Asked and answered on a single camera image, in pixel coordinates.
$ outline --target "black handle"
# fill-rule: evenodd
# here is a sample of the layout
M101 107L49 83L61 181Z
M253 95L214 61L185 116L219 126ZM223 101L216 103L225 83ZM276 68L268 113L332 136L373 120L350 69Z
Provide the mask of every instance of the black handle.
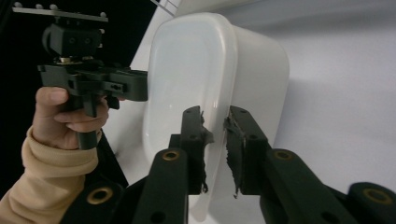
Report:
M90 133L77 133L78 147L83 150L92 149L97 146L96 131Z

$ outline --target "motion capture marker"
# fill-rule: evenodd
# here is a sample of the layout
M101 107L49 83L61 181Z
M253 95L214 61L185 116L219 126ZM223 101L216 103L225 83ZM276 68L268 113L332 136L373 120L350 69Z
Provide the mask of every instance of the motion capture marker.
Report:
M23 7L22 3L20 2L15 2L14 7Z
M49 5L49 9L51 9L51 10L59 10L58 6L56 6L55 4Z
M40 4L35 4L35 8L37 8L37 9L44 9L43 6L40 5Z

